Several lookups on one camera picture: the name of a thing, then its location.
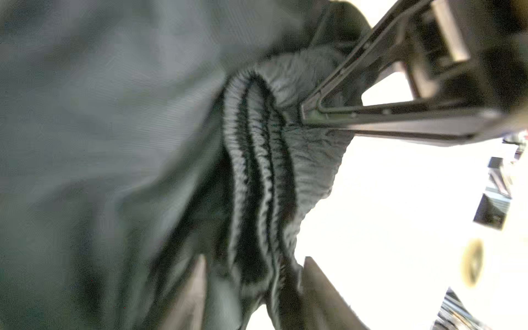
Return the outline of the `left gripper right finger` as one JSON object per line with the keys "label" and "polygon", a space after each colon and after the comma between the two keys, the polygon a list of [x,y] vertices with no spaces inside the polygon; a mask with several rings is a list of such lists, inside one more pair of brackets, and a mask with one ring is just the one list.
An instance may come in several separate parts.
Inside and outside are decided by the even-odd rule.
{"label": "left gripper right finger", "polygon": [[302,287],[302,316],[306,329],[368,329],[312,257],[305,258]]}

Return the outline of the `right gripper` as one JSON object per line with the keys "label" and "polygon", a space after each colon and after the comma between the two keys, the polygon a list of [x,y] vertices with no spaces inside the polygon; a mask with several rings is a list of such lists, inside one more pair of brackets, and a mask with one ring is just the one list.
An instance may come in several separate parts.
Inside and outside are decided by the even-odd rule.
{"label": "right gripper", "polygon": [[427,144],[527,128],[526,1],[397,1],[301,104],[303,124]]}

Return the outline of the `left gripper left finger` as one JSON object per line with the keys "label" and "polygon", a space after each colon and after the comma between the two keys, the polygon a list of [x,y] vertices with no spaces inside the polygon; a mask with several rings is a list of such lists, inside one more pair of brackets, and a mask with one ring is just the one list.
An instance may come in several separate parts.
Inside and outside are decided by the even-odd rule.
{"label": "left gripper left finger", "polygon": [[206,258],[199,255],[162,313],[158,329],[201,329],[206,302]]}

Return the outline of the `black shorts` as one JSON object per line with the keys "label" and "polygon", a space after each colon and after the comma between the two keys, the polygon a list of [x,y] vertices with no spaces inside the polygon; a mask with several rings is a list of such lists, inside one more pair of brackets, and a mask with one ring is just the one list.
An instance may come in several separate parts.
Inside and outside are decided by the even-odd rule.
{"label": "black shorts", "polygon": [[370,25],[343,1],[2,1],[1,328],[306,329],[301,221],[352,133],[299,106]]}

